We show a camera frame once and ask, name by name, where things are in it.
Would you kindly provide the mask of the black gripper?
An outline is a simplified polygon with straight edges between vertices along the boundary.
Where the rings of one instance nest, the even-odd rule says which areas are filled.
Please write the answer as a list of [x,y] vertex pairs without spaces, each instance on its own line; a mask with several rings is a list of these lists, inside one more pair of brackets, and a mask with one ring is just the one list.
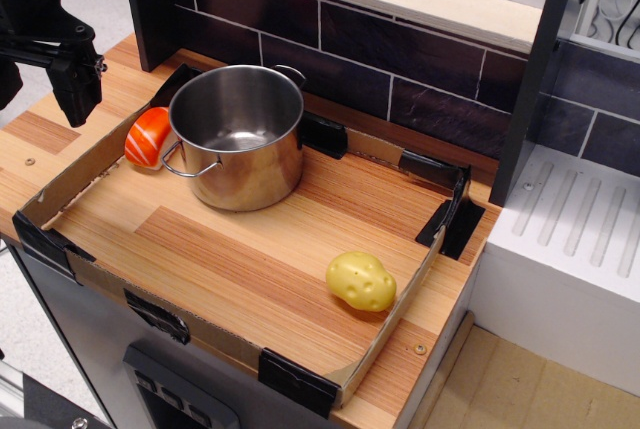
[[45,69],[72,128],[84,125],[102,102],[101,77],[107,65],[91,38],[47,41],[2,34],[1,58]]

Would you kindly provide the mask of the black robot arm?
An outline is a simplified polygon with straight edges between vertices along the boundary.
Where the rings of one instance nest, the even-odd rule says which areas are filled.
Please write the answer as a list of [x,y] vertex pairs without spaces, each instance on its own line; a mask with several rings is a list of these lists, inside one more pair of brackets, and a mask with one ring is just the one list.
[[107,70],[94,29],[62,0],[1,0],[1,107],[23,87],[20,64],[43,68],[69,125],[82,126],[102,101]]

